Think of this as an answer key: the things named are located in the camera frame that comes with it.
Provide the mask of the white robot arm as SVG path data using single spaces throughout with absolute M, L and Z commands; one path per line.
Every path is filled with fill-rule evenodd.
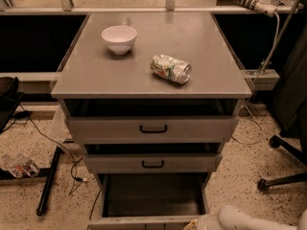
M 237 207 L 226 205 L 216 214 L 205 214 L 190 221 L 183 230 L 307 230 L 307 209 L 297 226 L 252 217 Z

